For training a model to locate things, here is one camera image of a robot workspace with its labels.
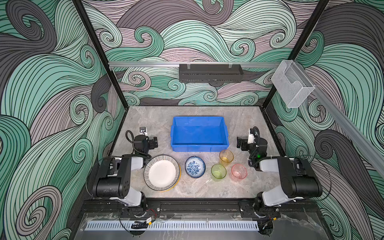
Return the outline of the black wall tray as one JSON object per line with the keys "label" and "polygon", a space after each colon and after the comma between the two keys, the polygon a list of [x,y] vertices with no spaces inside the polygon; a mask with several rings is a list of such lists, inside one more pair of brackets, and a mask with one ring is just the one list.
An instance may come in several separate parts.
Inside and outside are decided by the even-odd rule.
{"label": "black wall tray", "polygon": [[244,72],[239,64],[180,64],[181,83],[240,83]]}

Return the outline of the aluminium back wall rail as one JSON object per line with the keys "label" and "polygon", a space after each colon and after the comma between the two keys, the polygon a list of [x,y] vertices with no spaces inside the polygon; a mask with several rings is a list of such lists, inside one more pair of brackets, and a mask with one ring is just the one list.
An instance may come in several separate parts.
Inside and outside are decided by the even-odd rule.
{"label": "aluminium back wall rail", "polygon": [[277,68],[280,62],[143,62],[143,61],[115,61],[108,62],[111,68],[176,68],[179,65],[241,65],[242,68]]}

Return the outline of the clear acrylic wall holder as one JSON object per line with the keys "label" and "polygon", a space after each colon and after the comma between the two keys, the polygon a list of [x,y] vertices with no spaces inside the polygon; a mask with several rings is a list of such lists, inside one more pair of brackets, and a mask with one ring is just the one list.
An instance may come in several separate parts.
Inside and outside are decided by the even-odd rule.
{"label": "clear acrylic wall holder", "polygon": [[305,69],[293,60],[280,63],[272,83],[289,109],[298,108],[315,89]]}

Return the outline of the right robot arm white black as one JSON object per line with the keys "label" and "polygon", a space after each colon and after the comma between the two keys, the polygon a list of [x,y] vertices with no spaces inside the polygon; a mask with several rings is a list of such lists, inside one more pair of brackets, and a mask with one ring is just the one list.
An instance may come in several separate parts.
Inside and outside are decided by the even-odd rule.
{"label": "right robot arm white black", "polygon": [[249,130],[248,138],[237,137],[237,148],[248,152],[248,165],[258,172],[278,173],[280,183],[273,189],[258,193],[256,209],[277,207],[290,201],[320,197],[321,183],[304,157],[268,156],[268,141],[261,138],[259,129]]}

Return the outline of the pink transparent cup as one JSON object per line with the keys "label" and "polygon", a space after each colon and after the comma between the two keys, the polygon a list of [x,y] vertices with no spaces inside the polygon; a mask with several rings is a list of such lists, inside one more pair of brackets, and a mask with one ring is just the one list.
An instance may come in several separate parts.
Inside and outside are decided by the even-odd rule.
{"label": "pink transparent cup", "polygon": [[231,177],[233,181],[242,181],[248,176],[247,169],[241,164],[235,164],[231,168]]}

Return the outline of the yellow rim patterned plate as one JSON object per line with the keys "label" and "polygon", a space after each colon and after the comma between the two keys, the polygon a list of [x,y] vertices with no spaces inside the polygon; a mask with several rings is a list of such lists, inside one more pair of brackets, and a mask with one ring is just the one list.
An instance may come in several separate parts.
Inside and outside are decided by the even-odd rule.
{"label": "yellow rim patterned plate", "polygon": [[182,174],[182,170],[181,170],[181,166],[179,165],[179,176],[178,176],[178,179],[177,179],[176,183],[173,184],[172,187],[169,188],[167,191],[170,191],[170,190],[172,190],[174,187],[176,187],[176,185],[179,183],[179,181],[180,181],[180,179],[181,179],[181,174]]}

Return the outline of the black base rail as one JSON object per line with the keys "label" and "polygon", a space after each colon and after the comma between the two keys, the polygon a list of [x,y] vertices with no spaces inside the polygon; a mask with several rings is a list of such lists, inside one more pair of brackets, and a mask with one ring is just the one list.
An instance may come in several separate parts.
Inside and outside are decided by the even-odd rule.
{"label": "black base rail", "polygon": [[122,218],[154,216],[167,218],[176,214],[232,214],[242,218],[272,219],[286,213],[316,212],[319,208],[311,201],[296,201],[277,207],[263,207],[256,199],[177,199],[148,198],[138,207],[127,207],[116,201],[85,201],[83,212],[119,213]]}

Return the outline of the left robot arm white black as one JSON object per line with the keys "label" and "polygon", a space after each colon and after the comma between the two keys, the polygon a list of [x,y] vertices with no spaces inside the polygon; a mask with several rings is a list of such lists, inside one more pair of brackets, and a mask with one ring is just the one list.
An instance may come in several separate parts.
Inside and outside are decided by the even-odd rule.
{"label": "left robot arm white black", "polygon": [[132,153],[100,160],[90,195],[98,200],[118,201],[126,207],[143,208],[145,194],[131,186],[131,175],[132,171],[143,169],[152,159],[149,151],[158,147],[158,139],[149,138],[145,127],[139,128],[137,136],[130,130],[125,136],[132,145]]}

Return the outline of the yellow transparent cup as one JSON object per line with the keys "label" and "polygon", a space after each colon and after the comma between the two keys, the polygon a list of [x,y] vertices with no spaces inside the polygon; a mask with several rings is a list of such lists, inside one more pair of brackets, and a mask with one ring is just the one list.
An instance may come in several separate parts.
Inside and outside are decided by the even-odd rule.
{"label": "yellow transparent cup", "polygon": [[234,154],[230,150],[222,150],[219,154],[220,164],[228,166],[234,160]]}

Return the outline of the black striped white plate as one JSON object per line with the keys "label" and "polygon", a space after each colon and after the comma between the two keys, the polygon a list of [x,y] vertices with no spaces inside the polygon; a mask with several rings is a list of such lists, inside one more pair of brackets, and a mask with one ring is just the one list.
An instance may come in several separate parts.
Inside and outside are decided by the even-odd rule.
{"label": "black striped white plate", "polygon": [[171,156],[159,155],[151,159],[144,170],[144,181],[154,191],[165,192],[176,183],[179,163]]}

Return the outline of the green transparent cup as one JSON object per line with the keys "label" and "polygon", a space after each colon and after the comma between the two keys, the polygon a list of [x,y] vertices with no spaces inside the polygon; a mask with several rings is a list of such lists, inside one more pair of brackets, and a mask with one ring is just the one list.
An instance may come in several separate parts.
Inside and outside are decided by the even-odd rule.
{"label": "green transparent cup", "polygon": [[222,164],[215,164],[211,167],[211,176],[214,181],[221,181],[227,176],[227,169]]}

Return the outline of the aluminium wall rail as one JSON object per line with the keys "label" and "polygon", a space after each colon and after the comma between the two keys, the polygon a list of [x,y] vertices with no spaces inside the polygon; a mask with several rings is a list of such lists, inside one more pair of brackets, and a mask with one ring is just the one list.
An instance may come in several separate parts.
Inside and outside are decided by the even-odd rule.
{"label": "aluminium wall rail", "polygon": [[111,68],[176,68],[179,65],[241,65],[242,68],[277,68],[280,62],[143,62],[143,61],[115,61],[108,62]]}
{"label": "aluminium wall rail", "polygon": [[383,176],[384,149],[376,142],[376,138],[365,135],[348,118],[353,110],[362,113],[368,109],[358,103],[356,89],[338,86],[330,74],[317,67],[310,67],[310,71],[307,72],[302,65],[293,61],[293,69],[299,80],[314,89],[313,95],[326,108],[327,113],[343,129],[345,135],[354,142],[355,147],[365,159]]}

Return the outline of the blue white floral bowl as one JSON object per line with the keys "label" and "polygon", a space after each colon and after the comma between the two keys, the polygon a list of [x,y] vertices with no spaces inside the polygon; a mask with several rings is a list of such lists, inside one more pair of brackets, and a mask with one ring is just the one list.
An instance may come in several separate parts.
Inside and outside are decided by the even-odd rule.
{"label": "blue white floral bowl", "polygon": [[198,179],[204,175],[206,164],[200,157],[191,156],[186,160],[185,171],[191,178]]}

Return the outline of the blue plastic bin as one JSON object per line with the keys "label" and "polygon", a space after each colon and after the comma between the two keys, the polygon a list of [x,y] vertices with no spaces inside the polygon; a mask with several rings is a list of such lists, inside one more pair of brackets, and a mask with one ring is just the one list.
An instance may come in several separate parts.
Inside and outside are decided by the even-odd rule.
{"label": "blue plastic bin", "polygon": [[223,117],[174,117],[170,136],[174,152],[221,152],[230,145]]}

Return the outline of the aluminium right wall rail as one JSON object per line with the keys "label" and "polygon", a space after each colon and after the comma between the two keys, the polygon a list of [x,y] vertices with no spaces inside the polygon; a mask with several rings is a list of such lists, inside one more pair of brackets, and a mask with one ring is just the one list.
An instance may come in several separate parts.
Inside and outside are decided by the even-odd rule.
{"label": "aluminium right wall rail", "polygon": [[356,89],[338,86],[330,74],[317,67],[310,67],[310,71],[307,72],[302,65],[293,61],[293,69],[299,80],[314,89],[313,95],[326,108],[327,113],[343,129],[345,135],[354,142],[355,147],[365,159],[383,176],[384,149],[376,142],[376,138],[365,135],[348,118],[353,110],[362,113],[368,109],[358,103]]}

